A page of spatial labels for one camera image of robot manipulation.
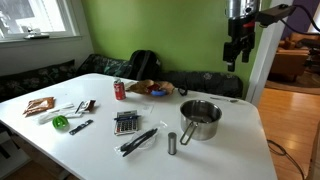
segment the white table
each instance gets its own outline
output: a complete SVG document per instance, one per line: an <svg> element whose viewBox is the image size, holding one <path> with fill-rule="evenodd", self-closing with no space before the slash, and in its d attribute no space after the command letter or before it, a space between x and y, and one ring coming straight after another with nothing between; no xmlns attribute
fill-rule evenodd
<svg viewBox="0 0 320 180"><path fill-rule="evenodd" d="M0 120L33 146L80 179L277 179L264 130L257 109L248 102L229 103L210 99L210 94L189 91L180 96L151 97L126 93L118 101L114 96L114 78L88 74L63 83L3 102ZM22 115L30 100L54 96L55 105L96 100L99 105L82 118L69 119L70 130L88 119L94 123L74 136L59 132L51 123L38 125L34 117ZM207 141L191 140L182 146L180 105L191 99L206 100L222 111L217 134ZM143 109L152 107L148 112ZM141 129L149 130L160 122L152 147L135 150L127 157L115 147L131 135L115 136L113 118L118 111L138 110ZM168 133L177 134L177 154L169 155Z"/></svg>

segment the white door frame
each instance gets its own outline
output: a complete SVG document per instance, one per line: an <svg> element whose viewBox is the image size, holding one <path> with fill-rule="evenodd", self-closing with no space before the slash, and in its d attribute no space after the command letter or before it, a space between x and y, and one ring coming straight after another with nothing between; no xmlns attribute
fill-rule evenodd
<svg viewBox="0 0 320 180"><path fill-rule="evenodd" d="M293 0L272 0L270 7L274 7L279 4L292 5L292 2ZM284 24L278 22L270 25L268 28L265 28L262 32L245 99L256 107L259 105L260 97L266 84L283 29Z"/></svg>

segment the green wall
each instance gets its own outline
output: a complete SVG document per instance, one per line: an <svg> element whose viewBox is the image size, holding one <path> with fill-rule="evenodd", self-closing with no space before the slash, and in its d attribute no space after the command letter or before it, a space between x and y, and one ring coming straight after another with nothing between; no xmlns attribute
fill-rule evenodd
<svg viewBox="0 0 320 180"><path fill-rule="evenodd" d="M129 60L138 49L154 51L164 71L228 72L222 61L227 34L227 0L82 0L95 53ZM271 0L262 3L262 9ZM244 82L244 96L261 35L249 63L241 54L233 73Z"/></svg>

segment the pot handle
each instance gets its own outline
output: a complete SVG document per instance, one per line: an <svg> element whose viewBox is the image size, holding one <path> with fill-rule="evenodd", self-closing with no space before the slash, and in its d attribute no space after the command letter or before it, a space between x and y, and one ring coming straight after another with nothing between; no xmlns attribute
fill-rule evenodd
<svg viewBox="0 0 320 180"><path fill-rule="evenodd" d="M184 139L184 136L187 134L189 128L193 126L193 129L191 131L191 134L190 136L188 137L187 141L186 142L183 142L183 139ZM190 122L189 126L187 127L186 131L183 133L183 135L181 136L180 138L180 144L182 145L187 145L192 137L192 134L194 133L194 131L196 130L196 128L198 127L198 123L196 123L195 125L193 124L193 122Z"/></svg>

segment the calculator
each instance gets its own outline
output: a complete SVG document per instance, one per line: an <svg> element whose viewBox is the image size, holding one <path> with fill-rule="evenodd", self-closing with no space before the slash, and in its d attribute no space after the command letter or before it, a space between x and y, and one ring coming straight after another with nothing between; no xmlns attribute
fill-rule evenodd
<svg viewBox="0 0 320 180"><path fill-rule="evenodd" d="M115 135L132 134L139 130L137 111L117 112Z"/></svg>

